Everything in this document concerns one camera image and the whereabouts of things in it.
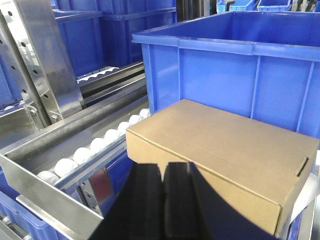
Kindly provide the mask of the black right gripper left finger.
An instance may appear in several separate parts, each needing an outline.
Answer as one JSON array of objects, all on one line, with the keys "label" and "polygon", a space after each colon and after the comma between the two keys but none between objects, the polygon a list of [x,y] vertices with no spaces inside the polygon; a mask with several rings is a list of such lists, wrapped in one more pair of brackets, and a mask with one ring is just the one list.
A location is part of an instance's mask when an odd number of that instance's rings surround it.
[{"label": "black right gripper left finger", "polygon": [[162,240],[164,191],[156,164],[134,163],[119,196],[91,240]]}]

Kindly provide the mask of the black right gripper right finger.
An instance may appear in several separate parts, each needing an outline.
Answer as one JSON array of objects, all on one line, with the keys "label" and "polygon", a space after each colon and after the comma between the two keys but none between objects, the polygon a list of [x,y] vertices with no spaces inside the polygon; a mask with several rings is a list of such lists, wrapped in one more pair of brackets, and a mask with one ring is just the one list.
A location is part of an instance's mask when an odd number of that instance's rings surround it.
[{"label": "black right gripper right finger", "polygon": [[170,162],[164,173],[166,240],[274,240],[229,205],[194,163]]}]

